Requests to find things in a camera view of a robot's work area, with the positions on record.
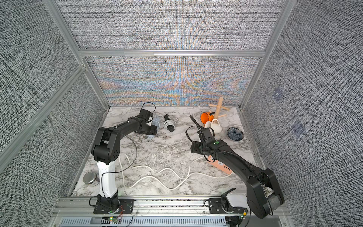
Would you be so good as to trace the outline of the pink power strip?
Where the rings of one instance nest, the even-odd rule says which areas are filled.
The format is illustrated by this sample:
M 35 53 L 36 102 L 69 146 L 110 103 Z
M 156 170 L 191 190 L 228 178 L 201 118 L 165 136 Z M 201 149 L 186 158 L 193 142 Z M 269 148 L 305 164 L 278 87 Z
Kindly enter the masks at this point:
M 217 169 L 223 171 L 224 173 L 226 173 L 227 175 L 231 174 L 233 171 L 228 167 L 226 166 L 224 163 L 216 160 L 216 159 L 213 159 L 212 156 L 209 156 L 208 157 L 208 163 L 210 163 L 211 165 L 213 165 L 214 167 L 216 167 Z

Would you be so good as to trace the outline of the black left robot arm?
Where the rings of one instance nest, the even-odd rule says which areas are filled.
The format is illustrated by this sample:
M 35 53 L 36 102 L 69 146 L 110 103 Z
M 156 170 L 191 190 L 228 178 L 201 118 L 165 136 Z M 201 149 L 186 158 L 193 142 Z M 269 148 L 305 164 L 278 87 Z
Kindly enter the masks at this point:
M 109 128 L 97 130 L 91 154 L 99 172 L 100 191 L 97 195 L 96 209 L 115 213 L 120 208 L 118 189 L 115 182 L 115 162 L 121 152 L 121 139 L 135 132 L 143 135 L 156 135 L 157 127 L 152 125 L 153 113 L 141 109 L 139 114 L 125 122 Z

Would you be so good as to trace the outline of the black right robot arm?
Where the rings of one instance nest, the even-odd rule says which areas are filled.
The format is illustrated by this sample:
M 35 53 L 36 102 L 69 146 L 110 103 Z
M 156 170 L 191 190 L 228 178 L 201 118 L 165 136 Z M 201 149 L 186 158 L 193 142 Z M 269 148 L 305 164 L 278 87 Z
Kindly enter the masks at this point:
M 234 152 L 223 140 L 192 141 L 191 152 L 209 156 L 230 168 L 246 185 L 247 204 L 260 219 L 274 214 L 285 199 L 275 173 L 261 169 Z

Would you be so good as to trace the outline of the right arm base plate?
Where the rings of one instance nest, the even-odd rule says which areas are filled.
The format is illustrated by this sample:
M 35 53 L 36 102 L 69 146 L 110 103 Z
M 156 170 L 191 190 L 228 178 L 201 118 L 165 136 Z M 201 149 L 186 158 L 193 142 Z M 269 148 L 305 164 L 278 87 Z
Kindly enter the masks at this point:
M 206 200 L 206 205 L 211 214 L 243 214 L 248 212 L 244 207 L 232 207 L 226 199 L 209 198 Z

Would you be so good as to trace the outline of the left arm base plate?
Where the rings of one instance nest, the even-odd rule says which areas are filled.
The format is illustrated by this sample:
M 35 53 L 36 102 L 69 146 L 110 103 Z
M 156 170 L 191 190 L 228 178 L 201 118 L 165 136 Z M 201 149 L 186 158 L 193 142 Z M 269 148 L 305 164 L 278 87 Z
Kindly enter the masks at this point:
M 93 214 L 132 214 L 134 206 L 133 199 L 113 199 L 109 200 L 104 197 L 97 199 Z

